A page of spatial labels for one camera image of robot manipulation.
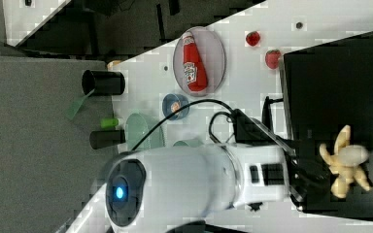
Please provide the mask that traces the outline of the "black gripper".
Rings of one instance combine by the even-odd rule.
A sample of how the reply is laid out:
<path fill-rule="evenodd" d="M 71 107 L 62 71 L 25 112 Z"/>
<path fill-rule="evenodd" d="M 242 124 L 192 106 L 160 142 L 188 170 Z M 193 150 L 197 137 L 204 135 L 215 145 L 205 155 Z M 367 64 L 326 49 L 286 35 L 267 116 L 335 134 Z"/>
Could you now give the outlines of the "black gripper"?
<path fill-rule="evenodd" d="M 329 193 L 331 173 L 311 144 L 301 140 L 288 143 L 293 151 L 287 154 L 290 200 L 300 212 L 323 212 L 322 201 Z"/>

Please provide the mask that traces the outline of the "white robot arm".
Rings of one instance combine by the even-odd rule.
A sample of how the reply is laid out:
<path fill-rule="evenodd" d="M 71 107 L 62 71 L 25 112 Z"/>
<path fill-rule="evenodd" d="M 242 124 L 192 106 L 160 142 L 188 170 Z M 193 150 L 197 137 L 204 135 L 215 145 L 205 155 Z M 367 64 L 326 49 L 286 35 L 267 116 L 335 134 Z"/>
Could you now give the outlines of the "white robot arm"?
<path fill-rule="evenodd" d="M 302 201 L 329 176 L 301 170 L 277 145 L 207 144 L 119 154 L 108 168 L 105 204 L 115 233 L 169 233 L 212 213 Z"/>

